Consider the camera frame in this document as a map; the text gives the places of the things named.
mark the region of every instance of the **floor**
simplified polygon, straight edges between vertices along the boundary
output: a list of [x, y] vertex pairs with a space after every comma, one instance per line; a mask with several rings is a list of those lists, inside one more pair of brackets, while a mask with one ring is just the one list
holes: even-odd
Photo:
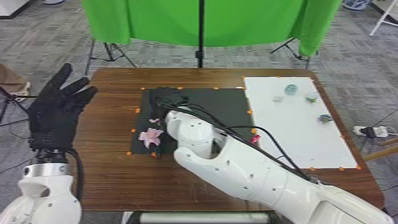
[[[365, 12], [340, 10], [331, 32], [314, 58], [312, 70], [319, 74], [347, 128], [374, 125], [398, 110], [398, 29], [385, 25], [376, 37], [369, 36], [381, 14], [372, 8]], [[33, 82], [36, 94], [61, 65], [75, 66], [75, 76], [84, 74], [91, 34], [81, 0], [63, 6], [45, 6], [36, 1], [17, 19], [0, 20], [0, 63]], [[248, 47], [210, 48], [207, 67], [228, 68], [305, 68], [283, 49], [271, 55], [280, 44]], [[196, 67], [196, 48], [134, 40], [123, 49], [139, 67]], [[104, 52], [97, 45], [97, 55]], [[129, 67], [122, 59], [115, 63], [97, 61], [91, 73], [100, 67]], [[24, 117], [10, 109], [8, 119]], [[398, 128], [398, 113], [383, 125]], [[27, 145], [27, 124], [0, 128], [0, 170], [22, 163], [31, 157]], [[354, 136], [363, 155], [381, 150], [379, 140], [363, 147], [363, 139]], [[369, 162], [376, 179], [385, 190], [386, 208], [398, 214], [398, 154]], [[22, 166], [0, 174], [0, 210], [20, 195], [17, 182]], [[83, 223], [118, 223], [120, 213], [86, 213]]]

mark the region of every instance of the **green backdrop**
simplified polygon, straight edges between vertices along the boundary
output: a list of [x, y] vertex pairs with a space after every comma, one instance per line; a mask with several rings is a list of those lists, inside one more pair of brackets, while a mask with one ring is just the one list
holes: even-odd
[[[301, 39], [301, 54], [319, 50], [342, 0], [207, 0], [210, 47]], [[97, 40], [132, 38], [198, 46], [200, 0], [84, 0]]]

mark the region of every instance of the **wooden table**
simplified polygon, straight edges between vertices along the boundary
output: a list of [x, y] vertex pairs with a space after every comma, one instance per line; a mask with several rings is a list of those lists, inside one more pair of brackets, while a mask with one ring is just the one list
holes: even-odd
[[289, 69], [102, 69], [93, 78], [100, 93], [81, 119], [75, 146], [86, 165], [84, 209], [91, 211], [266, 210], [258, 204], [232, 198], [180, 167], [173, 156], [155, 160], [129, 155], [132, 129], [141, 105], [141, 88], [235, 88], [242, 76], [312, 77], [351, 146], [361, 170], [308, 171], [351, 191], [370, 203], [385, 206], [383, 192], [356, 148], [337, 109], [317, 76]]

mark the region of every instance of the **black glove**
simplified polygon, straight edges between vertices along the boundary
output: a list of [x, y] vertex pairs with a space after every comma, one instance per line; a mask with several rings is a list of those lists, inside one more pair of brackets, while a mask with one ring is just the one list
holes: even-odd
[[65, 89], [61, 89], [72, 71], [72, 64], [65, 64], [29, 108], [33, 149], [74, 149], [79, 115], [84, 112], [86, 105], [91, 102], [99, 89], [97, 87], [91, 87], [81, 91], [90, 85], [88, 78], [83, 78]]

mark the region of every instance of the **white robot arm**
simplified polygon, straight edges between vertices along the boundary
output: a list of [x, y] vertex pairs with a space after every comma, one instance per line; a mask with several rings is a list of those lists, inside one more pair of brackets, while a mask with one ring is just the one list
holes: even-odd
[[[358, 196], [305, 180], [200, 118], [171, 111], [166, 122], [178, 140], [177, 161], [226, 194], [264, 204], [298, 224], [393, 224]], [[214, 141], [223, 147], [216, 158]]]
[[19, 182], [22, 197], [0, 214], [0, 224], [79, 224], [81, 202], [72, 194], [74, 176], [67, 163], [26, 167]]

